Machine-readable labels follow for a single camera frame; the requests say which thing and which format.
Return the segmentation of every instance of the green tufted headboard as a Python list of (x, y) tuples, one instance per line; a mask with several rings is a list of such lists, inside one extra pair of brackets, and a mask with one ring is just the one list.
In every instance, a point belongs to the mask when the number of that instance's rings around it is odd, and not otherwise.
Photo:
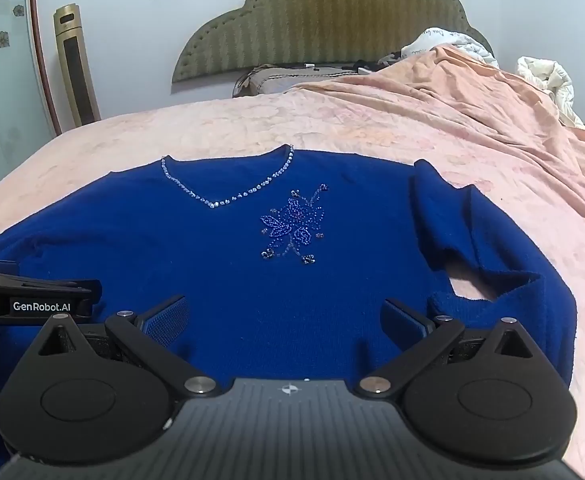
[(266, 63), (374, 61), (428, 27), (468, 34), (492, 50), (459, 0), (246, 0), (192, 35), (172, 81)]

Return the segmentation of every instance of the peach blanket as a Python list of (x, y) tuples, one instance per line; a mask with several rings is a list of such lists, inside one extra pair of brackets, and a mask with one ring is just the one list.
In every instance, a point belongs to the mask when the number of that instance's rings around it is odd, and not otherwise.
[[(535, 241), (578, 304), (570, 390), (578, 422), (565, 459), (585, 478), (585, 131), (563, 127), (523, 79), (451, 46), (369, 76), (285, 94), (132, 114), (63, 134), (0, 182), (0, 232), (107, 174), (170, 154), (254, 155), (290, 142), (413, 163), (475, 184)], [(466, 283), (460, 294), (476, 295)]]

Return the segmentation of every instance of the sweater sleeve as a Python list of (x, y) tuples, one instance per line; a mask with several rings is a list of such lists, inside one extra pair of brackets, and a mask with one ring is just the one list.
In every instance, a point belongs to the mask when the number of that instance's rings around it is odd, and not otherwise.
[(424, 160), (415, 164), (411, 206), (419, 247), (431, 267), (443, 268), (456, 254), (498, 294), (495, 301), (435, 294), (430, 307), (472, 328), (517, 318), (569, 384), (576, 302), (534, 242), (475, 186), (451, 186)]

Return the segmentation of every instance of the gold tower fan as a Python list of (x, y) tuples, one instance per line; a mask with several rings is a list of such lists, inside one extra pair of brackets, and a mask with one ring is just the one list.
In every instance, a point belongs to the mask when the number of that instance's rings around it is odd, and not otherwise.
[(63, 84), (66, 87), (75, 126), (101, 120), (88, 68), (84, 33), (77, 4), (69, 4), (57, 9), (54, 13), (54, 32), (57, 37)]

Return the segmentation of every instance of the pink bedsheet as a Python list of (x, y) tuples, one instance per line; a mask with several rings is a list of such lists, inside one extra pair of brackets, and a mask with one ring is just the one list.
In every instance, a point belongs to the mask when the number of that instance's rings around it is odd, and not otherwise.
[[(105, 175), (170, 154), (253, 155), (285, 142), (413, 163), (475, 184), (536, 242), (578, 304), (565, 459), (585, 478), (585, 131), (517, 76), (441, 46), (370, 76), (285, 94), (202, 102), (90, 124), (44, 146), (0, 183), (0, 232)], [(477, 297), (468, 282), (455, 290)]]

